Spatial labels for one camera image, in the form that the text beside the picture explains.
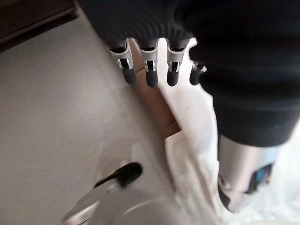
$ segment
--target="black fingertip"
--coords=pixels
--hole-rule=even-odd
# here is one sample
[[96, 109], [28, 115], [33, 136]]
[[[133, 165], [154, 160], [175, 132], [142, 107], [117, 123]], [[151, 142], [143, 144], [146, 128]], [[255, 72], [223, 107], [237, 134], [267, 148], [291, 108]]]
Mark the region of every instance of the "black fingertip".
[[191, 85], [198, 85], [199, 84], [199, 76], [200, 76], [200, 71], [199, 70], [192, 70], [191, 75], [189, 76], [189, 82]]
[[124, 79], [129, 84], [136, 84], [136, 75], [134, 69], [123, 69]]
[[158, 85], [157, 71], [149, 70], [149, 72], [146, 72], [146, 81], [149, 87], [155, 88]]
[[179, 72], [176, 72], [176, 71], [172, 71], [172, 72], [168, 71], [167, 83], [169, 86], [173, 87], [177, 84], [178, 74], [179, 74]]

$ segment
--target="black fabric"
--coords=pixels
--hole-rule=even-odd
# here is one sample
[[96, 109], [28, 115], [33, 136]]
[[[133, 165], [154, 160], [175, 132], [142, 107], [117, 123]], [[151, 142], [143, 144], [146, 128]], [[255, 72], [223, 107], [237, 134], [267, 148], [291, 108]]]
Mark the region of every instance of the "black fabric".
[[[199, 82], [213, 96], [220, 134], [255, 146], [279, 145], [290, 136], [300, 111], [299, 0], [79, 3], [110, 48], [126, 38], [146, 43], [160, 37], [181, 48], [194, 35], [190, 58], [208, 70]], [[124, 76], [135, 81], [132, 73]], [[177, 81], [178, 73], [168, 72], [168, 84]]]

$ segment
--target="white cloth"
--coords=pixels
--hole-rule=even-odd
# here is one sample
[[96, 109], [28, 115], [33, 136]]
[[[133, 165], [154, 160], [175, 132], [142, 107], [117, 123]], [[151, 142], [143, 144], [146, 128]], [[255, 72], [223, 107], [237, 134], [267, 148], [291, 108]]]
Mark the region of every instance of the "white cloth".
[[[192, 39], [188, 48], [196, 44]], [[182, 131], [165, 141], [166, 154], [181, 202], [202, 224], [300, 223], [300, 124], [283, 146], [271, 183], [247, 208], [227, 211], [218, 197], [217, 126], [212, 98], [189, 84], [192, 62], [186, 51], [175, 87], [166, 83], [167, 46], [158, 43], [159, 87]]]

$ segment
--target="brown cardboard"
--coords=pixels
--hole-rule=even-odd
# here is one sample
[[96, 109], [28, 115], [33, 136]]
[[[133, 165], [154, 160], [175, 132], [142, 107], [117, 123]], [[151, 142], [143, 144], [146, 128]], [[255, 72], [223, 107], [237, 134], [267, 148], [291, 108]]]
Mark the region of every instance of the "brown cardboard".
[[147, 85], [144, 64], [137, 44], [131, 40], [130, 47], [137, 76], [136, 90], [142, 101], [149, 108], [164, 138], [167, 138], [179, 132], [181, 129], [159, 88], [150, 88]]

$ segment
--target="floor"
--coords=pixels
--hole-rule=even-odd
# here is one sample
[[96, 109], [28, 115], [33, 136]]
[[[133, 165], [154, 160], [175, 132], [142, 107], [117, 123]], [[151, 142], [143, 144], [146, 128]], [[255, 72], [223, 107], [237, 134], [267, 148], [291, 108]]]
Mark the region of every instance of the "floor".
[[95, 181], [139, 161], [173, 197], [164, 140], [84, 17], [0, 54], [0, 224], [60, 224]]

